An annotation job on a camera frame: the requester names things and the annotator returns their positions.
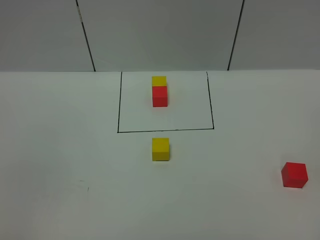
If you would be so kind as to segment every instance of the black line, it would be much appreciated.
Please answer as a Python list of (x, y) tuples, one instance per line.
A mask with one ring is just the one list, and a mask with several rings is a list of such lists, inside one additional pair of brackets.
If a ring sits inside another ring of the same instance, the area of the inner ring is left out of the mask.
[(195, 131), (195, 130), (213, 130), (213, 128), (192, 128), (192, 129), (173, 129), (173, 130), (147, 130), (147, 131), (118, 131), (118, 134), (174, 132), (174, 131)]
[(119, 114), (118, 114), (118, 133), (119, 133), (119, 123), (120, 123), (121, 88), (122, 88), (122, 72), (121, 72), (121, 77), (120, 77), (120, 97), (119, 97)]
[(85, 30), (85, 25), (84, 25), (84, 22), (83, 22), (81, 13), (80, 13), (80, 8), (79, 8), (78, 0), (75, 0), (75, 2), (76, 2), (76, 6), (77, 6), (77, 8), (78, 8), (79, 14), (80, 14), (79, 17), (80, 17), (80, 20), (81, 20), (81, 25), (82, 25), (82, 29), (83, 29), (83, 33), (84, 33), (86, 45), (87, 45), (88, 50), (89, 50), (90, 59), (91, 59), (91, 63), (92, 63), (92, 66), (93, 66), (93, 71), (96, 71), (96, 67), (95, 67), (95, 64), (94, 64), (94, 59), (92, 58), (92, 54), (91, 54), (91, 50), (90, 50), (90, 46), (89, 46), (89, 42), (88, 42), (88, 38), (87, 38), (87, 33), (86, 33), (86, 30)]
[(210, 110), (211, 110), (211, 119), (212, 119), (212, 129), (215, 129), (215, 125), (214, 125), (214, 115), (212, 113), (212, 104), (211, 104), (211, 95), (210, 95), (210, 86), (209, 86), (209, 76), (208, 76), (208, 72), (206, 72), (206, 80), (208, 82), (208, 92), (209, 92), (209, 101), (210, 101)]
[(234, 40), (233, 40), (231, 55), (230, 55), (230, 59), (229, 59), (228, 69), (227, 69), (228, 71), (230, 70), (230, 64), (231, 64), (232, 56), (234, 54), (235, 44), (236, 44), (236, 40), (237, 40), (237, 36), (238, 36), (238, 30), (239, 30), (239, 26), (240, 26), (240, 21), (241, 21), (242, 11), (244, 9), (244, 5), (245, 5), (245, 0), (242, 0), (242, 6), (241, 6), (241, 10), (240, 10), (238, 25), (236, 26), (235, 36), (234, 36)]

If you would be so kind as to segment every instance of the stacked blocks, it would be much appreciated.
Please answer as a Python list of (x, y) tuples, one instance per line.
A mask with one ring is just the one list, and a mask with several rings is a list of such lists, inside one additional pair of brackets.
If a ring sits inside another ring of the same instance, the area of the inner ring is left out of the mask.
[(152, 161), (169, 161), (169, 138), (152, 138)]
[(286, 162), (281, 175), (283, 186), (288, 188), (302, 189), (308, 181), (307, 168), (304, 163)]
[(168, 106), (168, 89), (166, 76), (152, 77), (152, 104), (153, 107)]

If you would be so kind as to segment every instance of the white table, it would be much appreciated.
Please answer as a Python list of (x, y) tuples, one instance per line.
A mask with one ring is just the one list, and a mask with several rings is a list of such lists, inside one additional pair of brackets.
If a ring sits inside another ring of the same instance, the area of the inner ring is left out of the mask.
[(319, 238), (320, 71), (209, 71), (214, 130), (117, 133), (120, 79), (0, 73), (1, 239)]

